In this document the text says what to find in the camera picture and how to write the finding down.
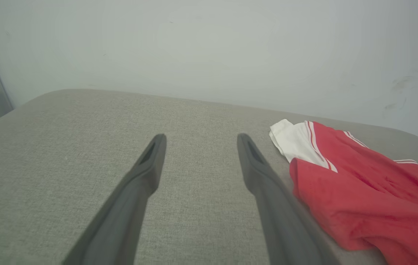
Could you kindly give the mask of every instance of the wall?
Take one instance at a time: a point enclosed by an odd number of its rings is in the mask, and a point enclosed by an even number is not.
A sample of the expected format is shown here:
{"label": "wall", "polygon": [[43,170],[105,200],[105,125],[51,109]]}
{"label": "wall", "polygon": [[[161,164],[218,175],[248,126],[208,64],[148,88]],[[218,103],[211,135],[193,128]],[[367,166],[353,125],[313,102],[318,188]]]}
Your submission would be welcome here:
{"label": "wall", "polygon": [[418,1],[0,0],[14,106],[99,88],[418,135]]}

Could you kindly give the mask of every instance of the white fabric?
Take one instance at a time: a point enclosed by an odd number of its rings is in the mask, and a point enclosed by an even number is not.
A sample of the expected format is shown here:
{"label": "white fabric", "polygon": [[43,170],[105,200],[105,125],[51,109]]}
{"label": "white fabric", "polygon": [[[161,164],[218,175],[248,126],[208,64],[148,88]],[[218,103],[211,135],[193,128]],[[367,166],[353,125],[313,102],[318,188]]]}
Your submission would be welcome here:
{"label": "white fabric", "polygon": [[294,125],[284,119],[271,126],[269,137],[289,163],[293,158],[298,158],[329,168],[328,161],[314,149],[312,138],[316,145],[315,131],[310,130],[308,124],[309,122],[306,121]]}

